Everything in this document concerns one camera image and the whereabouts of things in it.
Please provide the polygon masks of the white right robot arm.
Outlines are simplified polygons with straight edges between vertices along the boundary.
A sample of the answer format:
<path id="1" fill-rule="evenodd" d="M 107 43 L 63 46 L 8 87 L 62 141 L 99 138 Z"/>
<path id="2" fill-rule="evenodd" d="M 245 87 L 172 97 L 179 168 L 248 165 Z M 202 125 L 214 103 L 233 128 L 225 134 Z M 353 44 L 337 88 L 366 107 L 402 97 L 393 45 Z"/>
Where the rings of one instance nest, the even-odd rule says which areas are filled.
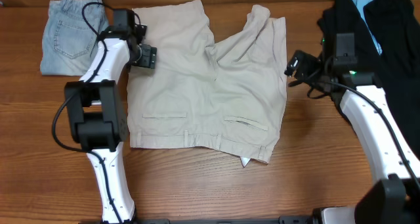
<path id="1" fill-rule="evenodd" d="M 297 50 L 285 75 L 329 97 L 352 126 L 366 154 L 373 186 L 355 206 L 316 208 L 312 215 L 282 216 L 280 223 L 418 223 L 419 159 L 397 126 L 379 78 L 358 65 L 352 33 L 337 34 L 331 56 Z"/>

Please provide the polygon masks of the beige cotton shorts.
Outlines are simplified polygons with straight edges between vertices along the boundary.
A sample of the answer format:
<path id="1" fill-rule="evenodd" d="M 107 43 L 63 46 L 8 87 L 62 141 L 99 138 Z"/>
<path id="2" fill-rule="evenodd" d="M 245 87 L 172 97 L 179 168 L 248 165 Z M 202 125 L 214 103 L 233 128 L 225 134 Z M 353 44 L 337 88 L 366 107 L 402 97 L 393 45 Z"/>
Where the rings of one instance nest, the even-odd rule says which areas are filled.
<path id="1" fill-rule="evenodd" d="M 268 163 L 287 100 L 286 19 L 254 5 L 216 42 L 200 0 L 137 8 L 156 66 L 127 83 L 132 148 L 205 147 Z"/>

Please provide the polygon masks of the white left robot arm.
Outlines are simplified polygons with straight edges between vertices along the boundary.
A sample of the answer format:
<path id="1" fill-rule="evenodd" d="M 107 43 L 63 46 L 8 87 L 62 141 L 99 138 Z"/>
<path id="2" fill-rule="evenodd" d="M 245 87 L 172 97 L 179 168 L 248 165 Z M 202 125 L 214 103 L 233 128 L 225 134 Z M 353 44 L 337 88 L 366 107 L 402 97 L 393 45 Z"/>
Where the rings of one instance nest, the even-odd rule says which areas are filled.
<path id="1" fill-rule="evenodd" d="M 132 66 L 153 69 L 157 49 L 143 42 L 147 27 L 129 9 L 114 9 L 114 23 L 97 34 L 98 52 L 79 81 L 68 82 L 65 101 L 72 139 L 90 160 L 102 202 L 101 223 L 136 223 L 123 163 L 129 136 L 127 116 L 117 86 Z"/>

